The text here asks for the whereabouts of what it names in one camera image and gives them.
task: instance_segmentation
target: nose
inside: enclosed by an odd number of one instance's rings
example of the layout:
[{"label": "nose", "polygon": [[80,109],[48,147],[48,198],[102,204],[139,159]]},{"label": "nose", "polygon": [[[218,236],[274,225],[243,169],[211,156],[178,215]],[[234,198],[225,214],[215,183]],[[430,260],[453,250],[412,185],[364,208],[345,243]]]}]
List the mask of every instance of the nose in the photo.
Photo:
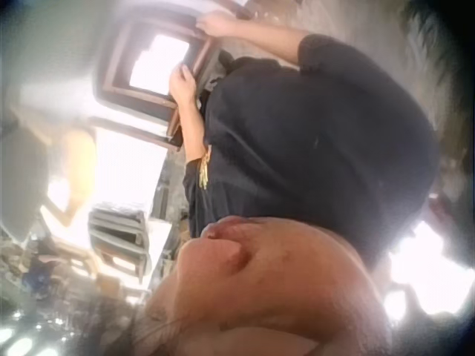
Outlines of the nose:
[{"label": "nose", "polygon": [[187,271],[215,276],[234,274],[248,262],[249,254],[240,243],[206,235],[188,242],[179,256],[179,263],[186,266]]},{"label": "nose", "polygon": [[206,238],[206,239],[219,239],[221,231],[225,231],[227,228],[230,228],[232,226],[249,223],[250,221],[251,221],[250,219],[247,219],[245,217],[238,217],[238,216],[225,217],[219,220],[218,222],[208,224],[208,226],[206,226],[203,229],[203,232],[201,233],[201,237]]}]

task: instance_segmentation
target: wooden frame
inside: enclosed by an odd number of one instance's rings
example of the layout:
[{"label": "wooden frame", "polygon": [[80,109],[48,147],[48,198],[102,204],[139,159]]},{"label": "wooden frame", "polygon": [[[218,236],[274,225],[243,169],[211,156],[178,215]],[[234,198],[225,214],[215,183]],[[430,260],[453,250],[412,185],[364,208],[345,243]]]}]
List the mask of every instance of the wooden frame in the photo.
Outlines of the wooden frame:
[{"label": "wooden frame", "polygon": [[153,143],[154,145],[167,148],[172,151],[179,151],[181,145],[183,144],[183,138],[180,131],[176,131],[175,135],[168,139],[164,136],[155,135],[148,131],[140,130],[133,126],[128,126],[114,122],[107,119],[99,119],[96,117],[90,118],[89,123],[95,128],[104,128],[105,130],[110,130],[117,132],[119,134],[124,134],[135,139],[140,139],[145,142]]},{"label": "wooden frame", "polygon": [[[195,77],[199,76],[199,73],[201,69],[203,68],[205,59],[212,49],[213,41],[210,37],[208,37],[207,35],[205,35],[203,32],[199,30],[193,30],[189,27],[182,26],[180,24],[175,24],[165,19],[156,19],[156,18],[148,18],[148,17],[132,19],[132,20],[128,20],[121,29],[121,32],[119,34],[119,37],[113,49],[109,66],[105,72],[105,78],[102,84],[102,89],[105,92],[126,95],[135,99],[152,102],[156,105],[161,105],[163,107],[173,109],[174,112],[171,115],[171,120],[169,122],[168,130],[167,130],[167,137],[171,139],[177,134],[178,125],[179,125],[179,117],[178,117],[178,112],[177,112],[177,104],[170,96],[168,96],[169,99],[166,99],[162,95],[159,95],[159,94],[154,95],[152,93],[145,93],[141,90],[121,88],[114,84],[114,80],[119,70],[119,64],[122,58],[122,54],[126,50],[127,43],[128,43],[128,40],[130,39],[134,26],[138,24],[154,25],[157,27],[157,29],[163,30],[166,33],[172,33],[178,39],[182,39],[186,42],[190,42],[190,40],[196,40],[196,39],[200,40],[203,44],[201,45],[196,57],[194,58],[193,65],[191,68],[191,71]],[[172,142],[171,140],[168,142],[166,140],[159,140],[159,139],[152,139],[152,140],[156,142],[160,142],[161,145],[167,148],[171,148],[172,146],[174,147],[174,149],[176,149],[176,142]]]}]

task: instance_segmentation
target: fingers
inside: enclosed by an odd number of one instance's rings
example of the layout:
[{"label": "fingers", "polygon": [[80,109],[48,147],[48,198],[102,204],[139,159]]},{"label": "fingers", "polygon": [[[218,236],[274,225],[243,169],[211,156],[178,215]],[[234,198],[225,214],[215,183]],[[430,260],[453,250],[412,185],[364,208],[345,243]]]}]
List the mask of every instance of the fingers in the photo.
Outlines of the fingers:
[{"label": "fingers", "polygon": [[181,71],[181,65],[177,65],[173,71],[171,72],[171,75],[170,75],[170,80],[178,80],[178,79],[182,79],[182,71]]},{"label": "fingers", "polygon": [[182,65],[182,66],[181,66],[181,71],[182,71],[183,78],[184,78],[187,82],[190,82],[190,81],[193,81],[193,82],[194,82],[193,74],[191,74],[191,71],[189,70],[188,66]]}]

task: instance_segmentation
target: bright light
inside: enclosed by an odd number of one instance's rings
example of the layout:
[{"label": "bright light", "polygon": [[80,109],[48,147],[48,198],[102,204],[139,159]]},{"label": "bright light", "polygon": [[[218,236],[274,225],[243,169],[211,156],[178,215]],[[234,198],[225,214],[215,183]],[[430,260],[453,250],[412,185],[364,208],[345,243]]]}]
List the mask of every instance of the bright light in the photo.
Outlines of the bright light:
[{"label": "bright light", "polygon": [[120,267],[135,271],[135,265],[133,263],[123,260],[122,258],[112,257],[112,261]]},{"label": "bright light", "polygon": [[13,336],[13,329],[1,329],[0,330],[0,345]]},{"label": "bright light", "polygon": [[7,351],[7,356],[25,356],[30,352],[33,341],[27,337],[16,341]]},{"label": "bright light", "polygon": [[421,221],[413,230],[421,252],[439,256],[444,248],[444,240],[425,221]]},{"label": "bright light", "polygon": [[71,266],[71,269],[74,271],[74,273],[78,274],[79,276],[90,277],[89,273],[84,269],[77,268],[77,267],[74,267],[74,266]]},{"label": "bright light", "polygon": [[406,314],[406,294],[403,291],[392,291],[384,300],[387,316],[394,322],[402,320]]},{"label": "bright light", "polygon": [[64,178],[54,178],[50,181],[47,187],[47,197],[58,207],[61,211],[66,211],[69,205],[69,197],[71,190],[69,182]]},{"label": "bright light", "polygon": [[58,352],[54,349],[44,349],[36,356],[58,356]]},{"label": "bright light", "polygon": [[126,297],[125,301],[129,304],[132,304],[133,306],[136,305],[138,302],[139,302],[139,298],[138,297],[132,297],[132,296],[129,296],[129,297]]},{"label": "bright light", "polygon": [[84,263],[82,263],[79,260],[71,260],[71,263],[78,266],[78,267],[83,267],[84,266]]},{"label": "bright light", "polygon": [[189,43],[172,37],[158,35],[135,62],[130,86],[167,95],[173,69],[183,61]]},{"label": "bright light", "polygon": [[413,230],[390,254],[391,276],[397,283],[413,287],[419,304],[428,314],[456,314],[475,281],[475,271],[442,256],[443,240],[426,223]]}]

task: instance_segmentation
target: man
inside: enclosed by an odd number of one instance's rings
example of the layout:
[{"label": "man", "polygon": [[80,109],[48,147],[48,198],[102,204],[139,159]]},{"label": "man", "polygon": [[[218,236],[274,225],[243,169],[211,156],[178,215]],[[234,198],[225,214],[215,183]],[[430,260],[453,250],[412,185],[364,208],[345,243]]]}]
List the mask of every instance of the man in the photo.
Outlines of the man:
[{"label": "man", "polygon": [[220,13],[197,26],[300,70],[246,62],[214,89],[204,119],[189,70],[173,73],[190,228],[201,238],[182,248],[128,345],[134,355],[385,354],[367,268],[433,181],[424,115],[334,39]]}]

